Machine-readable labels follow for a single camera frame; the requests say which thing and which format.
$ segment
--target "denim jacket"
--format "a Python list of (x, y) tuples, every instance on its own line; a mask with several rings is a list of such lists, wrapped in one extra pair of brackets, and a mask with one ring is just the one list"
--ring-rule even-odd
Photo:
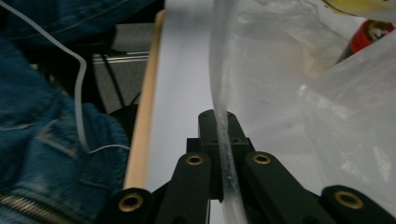
[[(128, 151), (85, 152), (74, 101), (1, 33), (0, 48), (0, 223), (93, 223), (122, 187)], [(128, 144), (113, 118), (83, 109), (91, 149)]]

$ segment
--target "plastic bag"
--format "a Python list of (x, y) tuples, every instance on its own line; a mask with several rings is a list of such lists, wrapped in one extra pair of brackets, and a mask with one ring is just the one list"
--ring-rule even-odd
[(325, 185), (358, 189), (396, 215), (396, 32), (301, 89)]
[[(226, 66), (225, 72), (211, 78), (217, 82), (211, 83), (219, 99), (215, 104), (229, 101), (227, 109), (256, 150), (277, 156), (315, 193), (323, 185), (304, 134), (297, 90), (333, 66), (347, 45), (343, 35), (320, 20), (318, 8), (306, 1), (238, 1), (232, 23), (223, 28), (227, 51), (218, 66)], [(229, 95), (221, 98), (213, 90)]]

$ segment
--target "gray floor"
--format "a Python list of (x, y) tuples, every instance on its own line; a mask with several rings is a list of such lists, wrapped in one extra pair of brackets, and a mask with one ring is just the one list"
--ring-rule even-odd
[[(116, 75), (122, 99), (127, 105), (140, 92), (154, 29), (154, 24), (148, 23), (123, 24), (117, 27), (113, 49), (127, 53), (107, 58)], [(110, 75), (99, 58), (95, 59), (95, 74), (107, 113), (121, 108)]]

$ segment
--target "wooden dowel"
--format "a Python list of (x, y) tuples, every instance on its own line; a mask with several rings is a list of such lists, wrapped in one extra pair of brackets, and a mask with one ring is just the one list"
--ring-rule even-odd
[(155, 19), (156, 31), (151, 43), (148, 65), (142, 86), (140, 104), (136, 115), (134, 135), (129, 154), (124, 189), (146, 188), (149, 142), (151, 133), (152, 108), (154, 103), (157, 63), (164, 11), (157, 14)]

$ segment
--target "red can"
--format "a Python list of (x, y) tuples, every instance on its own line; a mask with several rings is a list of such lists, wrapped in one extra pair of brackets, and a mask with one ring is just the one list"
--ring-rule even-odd
[(391, 22), (365, 21), (359, 28), (358, 32), (353, 35), (346, 47), (346, 50), (337, 62), (339, 63), (352, 54), (357, 53), (359, 50), (374, 44), (375, 41), (378, 41), (393, 30), (394, 26)]

